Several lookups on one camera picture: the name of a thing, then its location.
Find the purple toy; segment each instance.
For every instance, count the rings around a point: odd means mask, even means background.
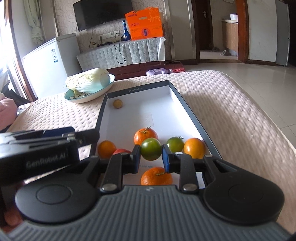
[[[155,74],[168,74],[169,71],[167,69],[152,69],[146,72],[146,75],[155,75]]]

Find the cardboard box tray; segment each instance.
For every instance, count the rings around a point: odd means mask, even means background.
[[[120,99],[123,107],[115,109],[113,102]],[[180,93],[169,80],[141,85],[105,95],[97,119],[98,143],[109,140],[117,148],[132,150],[134,134],[141,128],[151,127],[158,134],[161,144],[174,136],[184,141],[197,137],[206,144],[206,154],[221,157],[208,134],[191,111]],[[92,145],[90,155],[95,155]],[[140,185],[142,174],[152,167],[163,167],[162,157],[147,161],[141,156],[137,174],[123,176],[123,185]],[[173,184],[179,184],[179,174],[172,173]],[[201,173],[197,173],[199,187],[205,188]]]

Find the white tablecloth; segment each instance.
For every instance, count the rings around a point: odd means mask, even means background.
[[[164,41],[164,37],[159,37],[117,42],[81,53],[77,55],[77,59],[83,71],[94,68],[111,69],[149,61],[164,61]]]
[[[226,161],[275,182],[283,190],[285,205],[278,222],[295,232],[296,149],[267,114],[229,76],[211,70],[120,80],[109,92],[161,80],[170,80],[177,88]],[[63,94],[39,99],[9,131],[94,128],[103,98],[83,104],[70,103]],[[81,158],[88,154],[89,148],[80,150]]]

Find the wooden cabinet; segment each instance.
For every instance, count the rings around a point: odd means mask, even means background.
[[[239,25],[233,22],[222,22],[223,46],[238,53]]]
[[[123,80],[138,76],[145,76],[151,69],[182,69],[183,64],[180,61],[151,61],[140,64],[130,64],[112,69],[107,69],[110,74],[115,75],[115,80]]]

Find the small potato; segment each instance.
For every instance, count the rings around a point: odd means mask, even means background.
[[[123,105],[123,103],[122,103],[122,101],[119,100],[119,99],[117,99],[117,100],[115,100],[115,101],[113,102],[113,106],[114,106],[114,108],[116,108],[116,109],[120,109],[120,108],[122,107],[122,105]]]

